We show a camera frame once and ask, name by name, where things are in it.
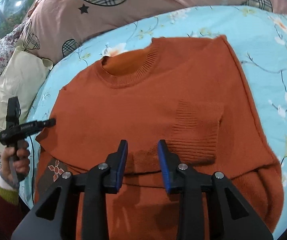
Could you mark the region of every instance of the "orange sweater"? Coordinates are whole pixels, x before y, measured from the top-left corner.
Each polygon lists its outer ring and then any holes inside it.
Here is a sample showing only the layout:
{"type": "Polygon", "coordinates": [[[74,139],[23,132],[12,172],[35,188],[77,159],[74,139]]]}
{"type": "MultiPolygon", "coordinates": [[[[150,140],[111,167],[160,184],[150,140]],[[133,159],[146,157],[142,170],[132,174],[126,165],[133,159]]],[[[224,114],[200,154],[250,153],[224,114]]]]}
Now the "orange sweater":
{"type": "Polygon", "coordinates": [[[45,151],[37,180],[52,157],[76,174],[128,141],[123,186],[107,195],[111,239],[175,239],[178,199],[163,188],[162,138],[182,162],[232,179],[271,231],[278,222],[280,165],[225,36],[153,39],[146,49],[104,57],[62,88],[51,117],[56,126],[38,137],[45,151]]]}

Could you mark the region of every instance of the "ribbed neckline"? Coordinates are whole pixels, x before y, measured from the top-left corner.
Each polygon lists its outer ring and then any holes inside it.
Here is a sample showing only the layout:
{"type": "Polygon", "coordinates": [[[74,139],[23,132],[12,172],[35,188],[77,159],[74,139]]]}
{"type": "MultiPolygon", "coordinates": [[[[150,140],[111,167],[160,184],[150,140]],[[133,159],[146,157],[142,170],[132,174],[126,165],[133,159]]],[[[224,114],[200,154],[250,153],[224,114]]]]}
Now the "ribbed neckline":
{"type": "Polygon", "coordinates": [[[132,86],[137,84],[142,79],[144,79],[151,69],[154,68],[156,62],[158,61],[161,50],[164,46],[161,46],[162,40],[165,38],[152,38],[152,42],[149,45],[149,52],[144,60],[142,66],[140,66],[134,73],[124,75],[124,76],[113,76],[104,70],[102,62],[104,58],[97,61],[97,64],[94,66],[97,72],[97,75],[104,80],[110,87],[113,88],[122,88],[127,86],[132,86]]]}

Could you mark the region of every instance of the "bed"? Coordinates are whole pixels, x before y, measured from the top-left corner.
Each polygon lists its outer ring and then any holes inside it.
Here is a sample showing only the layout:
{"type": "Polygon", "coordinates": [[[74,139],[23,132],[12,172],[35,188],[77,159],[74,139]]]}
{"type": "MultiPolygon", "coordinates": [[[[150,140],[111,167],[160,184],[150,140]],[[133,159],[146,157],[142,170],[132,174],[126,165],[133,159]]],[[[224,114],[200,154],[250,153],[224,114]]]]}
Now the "bed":
{"type": "MultiPolygon", "coordinates": [[[[227,36],[242,63],[269,145],[280,159],[285,204],[273,235],[274,239],[287,239],[287,15],[249,6],[190,7],[96,36],[53,68],[27,121],[47,119],[59,90],[103,55],[144,48],[152,37],[213,38],[221,34],[227,36]]],[[[35,136],[32,141],[35,159],[30,159],[31,165],[34,163],[31,170],[36,174],[40,146],[35,136]]],[[[29,207],[32,207],[31,183],[32,172],[20,186],[20,196],[29,207]]]]}

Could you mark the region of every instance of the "human hand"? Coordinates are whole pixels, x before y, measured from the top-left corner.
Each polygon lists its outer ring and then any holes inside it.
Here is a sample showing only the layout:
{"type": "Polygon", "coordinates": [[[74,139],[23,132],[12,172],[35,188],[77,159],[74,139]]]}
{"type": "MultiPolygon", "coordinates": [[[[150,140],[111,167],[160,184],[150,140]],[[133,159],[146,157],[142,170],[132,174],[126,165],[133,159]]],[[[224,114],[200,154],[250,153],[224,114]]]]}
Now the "human hand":
{"type": "MultiPolygon", "coordinates": [[[[27,150],[29,144],[21,140],[18,142],[18,151],[17,156],[19,157],[18,161],[13,162],[13,166],[16,169],[17,173],[22,173],[25,176],[28,175],[30,167],[30,160],[28,159],[30,152],[27,150]]],[[[13,177],[10,171],[9,158],[15,154],[14,147],[7,147],[1,154],[1,171],[3,178],[8,179],[10,182],[13,182],[13,177]]]]}

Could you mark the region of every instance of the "red sleeve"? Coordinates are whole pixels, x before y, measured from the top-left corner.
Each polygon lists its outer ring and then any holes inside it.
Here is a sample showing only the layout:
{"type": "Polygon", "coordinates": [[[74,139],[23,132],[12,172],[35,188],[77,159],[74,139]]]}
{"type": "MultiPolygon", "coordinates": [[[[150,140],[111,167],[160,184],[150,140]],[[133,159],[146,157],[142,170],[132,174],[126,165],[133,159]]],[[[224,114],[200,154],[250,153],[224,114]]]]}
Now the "red sleeve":
{"type": "Polygon", "coordinates": [[[0,196],[0,230],[10,239],[23,218],[20,205],[13,205],[0,196]]]}

